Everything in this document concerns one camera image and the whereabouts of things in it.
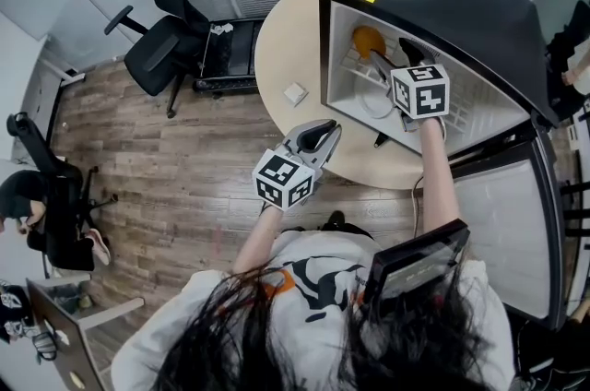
long dark hair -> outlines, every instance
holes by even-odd
[[[472,330],[458,269],[450,281],[349,307],[346,345],[331,386],[488,389],[476,362],[485,343]],[[287,351],[270,337],[277,288],[265,279],[276,272],[260,267],[219,283],[171,347],[153,390],[305,389]]]

pink shoe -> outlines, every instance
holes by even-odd
[[[91,239],[94,242],[92,247],[92,253],[104,264],[109,265],[111,263],[111,252],[104,244],[100,232],[96,229],[88,229],[86,232],[86,238]]]

mini refrigerator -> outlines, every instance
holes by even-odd
[[[558,120],[535,5],[319,0],[319,7],[322,104],[374,129],[376,138],[420,153],[418,132],[404,129],[388,87],[354,48],[354,29],[379,30],[394,65],[409,65],[399,43],[405,38],[444,66],[446,149],[475,254],[509,310],[550,328],[562,324],[563,222],[548,137]]]

chair armrest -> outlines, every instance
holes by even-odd
[[[178,44],[180,39],[176,35],[171,35],[164,43],[154,52],[144,64],[144,70],[151,71],[158,66],[161,61],[166,58],[174,47]]]
[[[119,24],[123,24],[129,29],[134,30],[135,32],[138,32],[142,35],[147,33],[148,29],[127,16],[132,10],[133,6],[126,6],[119,14],[112,18],[111,22],[109,22],[107,27],[104,28],[104,35],[109,35]]]

black and white marker cube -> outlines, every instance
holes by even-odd
[[[442,65],[392,70],[394,103],[412,119],[449,113],[449,76]]]
[[[252,173],[258,197],[281,210],[299,204],[313,191],[315,170],[267,150]]]

